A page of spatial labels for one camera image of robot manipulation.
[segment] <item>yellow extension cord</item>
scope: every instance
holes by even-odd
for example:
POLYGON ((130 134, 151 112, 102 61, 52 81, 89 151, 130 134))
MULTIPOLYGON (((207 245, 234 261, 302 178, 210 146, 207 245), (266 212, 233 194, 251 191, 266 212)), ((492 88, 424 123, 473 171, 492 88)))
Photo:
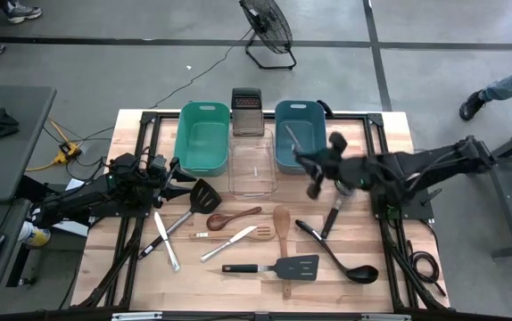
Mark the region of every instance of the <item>yellow extension cord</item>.
MULTIPOLYGON (((63 134, 63 132, 60 130, 60 128, 56 125, 56 123, 54 123, 53 120, 51 119, 48 119, 50 120, 50 123, 52 124, 52 126, 54 126, 54 128, 56 128, 56 131, 58 132, 58 134, 60 134, 60 136, 63 138, 63 140, 65 141, 66 144, 68 144, 71 148, 71 152, 69 153, 69 155, 72 155, 77 149, 78 149, 78 146, 74 143, 71 143, 70 140, 68 139, 68 137, 66 137, 66 135, 63 134)), ((68 159, 67 157, 68 155, 64 154, 62 151, 59 151, 58 152, 58 156, 56 156, 54 158, 54 160, 52 160, 51 163, 47 164, 47 165, 44 165, 44 166, 40 166, 40 167, 37 167, 37 168, 32 168, 32 169, 26 169, 26 171, 39 171, 39 170, 44 170, 44 169, 49 169, 51 168, 53 165, 57 165, 57 164, 64 164, 64 163, 67 163, 68 162, 68 159)))

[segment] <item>fan stand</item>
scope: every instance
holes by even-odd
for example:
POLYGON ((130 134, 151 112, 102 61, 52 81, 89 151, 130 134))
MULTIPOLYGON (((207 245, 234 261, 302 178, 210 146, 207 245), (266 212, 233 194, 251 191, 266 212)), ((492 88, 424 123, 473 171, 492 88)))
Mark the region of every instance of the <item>fan stand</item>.
POLYGON ((246 54, 248 54, 250 56, 250 58, 254 62, 256 62, 256 64, 258 65, 258 68, 264 69, 264 70, 285 70, 285 69, 292 70, 293 67, 295 67, 295 65, 298 63, 295 60, 295 57, 293 57, 292 50, 290 48, 286 48, 286 51, 290 54, 290 57, 292 57, 292 61, 293 61, 292 65, 289 65, 289 66, 272 66, 272 67, 263 66, 260 62, 258 62, 256 60, 256 58, 254 58, 254 56, 250 53, 250 50, 248 50, 248 47, 250 47, 252 45, 252 43, 254 42, 254 38, 256 38, 256 32, 252 33, 252 36, 250 37, 250 40, 248 41, 248 44, 246 44, 245 51, 246 51, 246 54))

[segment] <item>fan grille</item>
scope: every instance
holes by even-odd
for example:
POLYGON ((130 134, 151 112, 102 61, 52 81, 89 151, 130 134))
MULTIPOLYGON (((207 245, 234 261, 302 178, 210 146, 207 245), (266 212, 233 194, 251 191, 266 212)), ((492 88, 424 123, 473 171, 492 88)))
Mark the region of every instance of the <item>fan grille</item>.
POLYGON ((241 0, 254 32, 272 52, 285 54, 292 47, 292 31, 274 0, 241 0))

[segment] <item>black spatula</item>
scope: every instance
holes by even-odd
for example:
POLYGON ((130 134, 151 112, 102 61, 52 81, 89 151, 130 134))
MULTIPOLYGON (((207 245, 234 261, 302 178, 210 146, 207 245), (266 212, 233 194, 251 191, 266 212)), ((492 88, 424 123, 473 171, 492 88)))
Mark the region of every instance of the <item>black spatula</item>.
MULTIPOLYGON (((167 235, 173 233, 177 227, 181 226, 185 221, 192 217, 194 213, 209 214, 212 213, 222 202, 217 191, 212 188, 204 179, 199 179, 193 186, 193 190, 190 194, 191 209, 185 213, 182 217, 178 218, 177 222, 173 223, 167 229, 167 235)), ((151 251, 157 247, 157 245, 163 242, 162 237, 157 237, 149 246, 147 246, 140 254, 139 259, 142 259, 149 255, 151 251)))
POLYGON ((274 271, 277 277, 285 280, 316 281, 318 277, 318 263, 318 255, 305 255, 278 259, 274 266, 258 264, 223 265, 222 272, 256 273, 274 271))

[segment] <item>blue plastic basket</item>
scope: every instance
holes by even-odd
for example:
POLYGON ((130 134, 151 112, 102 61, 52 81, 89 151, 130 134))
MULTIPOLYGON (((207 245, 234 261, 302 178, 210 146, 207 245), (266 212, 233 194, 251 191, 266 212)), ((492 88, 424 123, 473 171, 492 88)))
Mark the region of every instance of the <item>blue plastic basket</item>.
POLYGON ((293 139, 288 126, 298 139, 302 152, 315 152, 326 147, 326 115, 316 102, 283 101, 276 106, 276 163, 284 174, 304 174, 293 157, 293 139))
POLYGON ((195 176, 218 176, 227 170, 230 110, 224 103, 190 102, 178 117, 175 156, 195 176))

